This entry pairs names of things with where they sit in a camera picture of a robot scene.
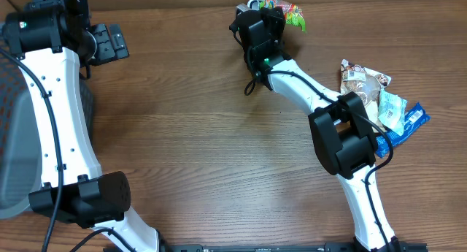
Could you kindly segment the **beige brown snack packet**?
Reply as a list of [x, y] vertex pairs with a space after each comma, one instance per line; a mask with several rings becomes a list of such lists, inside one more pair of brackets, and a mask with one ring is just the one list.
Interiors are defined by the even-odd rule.
[[391, 77], [367, 67], [352, 64], [348, 60], [341, 61], [340, 93], [345, 95], [354, 92], [361, 98], [368, 119], [386, 131], [378, 119], [379, 95], [383, 88], [389, 86]]

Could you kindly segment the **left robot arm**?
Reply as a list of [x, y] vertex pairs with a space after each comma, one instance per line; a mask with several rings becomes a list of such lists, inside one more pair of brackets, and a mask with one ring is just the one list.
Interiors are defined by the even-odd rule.
[[123, 172], [103, 173], [91, 145], [80, 82], [92, 66], [127, 58], [117, 24], [92, 25], [88, 0], [31, 0], [6, 17], [4, 56], [28, 84], [42, 150], [31, 209], [52, 223], [104, 234], [119, 251], [164, 251], [159, 232], [131, 205]]

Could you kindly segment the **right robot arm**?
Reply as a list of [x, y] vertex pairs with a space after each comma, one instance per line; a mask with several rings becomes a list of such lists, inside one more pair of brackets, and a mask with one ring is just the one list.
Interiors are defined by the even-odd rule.
[[341, 95], [319, 84], [282, 49], [282, 8], [236, 8], [229, 29], [244, 50], [252, 75], [250, 95], [258, 83], [296, 104], [308, 116], [315, 154], [323, 168], [338, 178], [355, 225], [357, 251], [395, 251], [396, 237], [388, 223], [376, 172], [379, 127], [366, 114], [359, 95]]

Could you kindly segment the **green snack packet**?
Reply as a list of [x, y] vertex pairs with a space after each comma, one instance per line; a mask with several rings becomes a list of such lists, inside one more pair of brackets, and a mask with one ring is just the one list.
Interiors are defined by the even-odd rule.
[[284, 0], [260, 0], [259, 8], [263, 7], [269, 9], [280, 7], [284, 13], [286, 24], [300, 27], [303, 32], [306, 32], [303, 10], [298, 5]]

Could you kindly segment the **light teal snack packet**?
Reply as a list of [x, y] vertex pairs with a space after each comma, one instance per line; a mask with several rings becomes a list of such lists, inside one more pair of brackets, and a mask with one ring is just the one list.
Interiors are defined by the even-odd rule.
[[388, 93], [385, 89], [379, 95], [378, 119], [398, 136], [404, 133], [405, 109], [407, 100], [398, 95]]

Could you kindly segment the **blue snack bar wrapper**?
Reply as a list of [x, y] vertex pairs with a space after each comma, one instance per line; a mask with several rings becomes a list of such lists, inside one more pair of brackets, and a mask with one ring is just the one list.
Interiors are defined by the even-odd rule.
[[[389, 130], [385, 132], [385, 135], [387, 135], [393, 147], [398, 146], [407, 141], [416, 130], [430, 119], [431, 117], [427, 114], [424, 107], [417, 102], [412, 109], [405, 113], [403, 134], [397, 135], [394, 131]], [[378, 148], [375, 154], [382, 159], [390, 152], [389, 145], [382, 135], [377, 137], [377, 144]]]

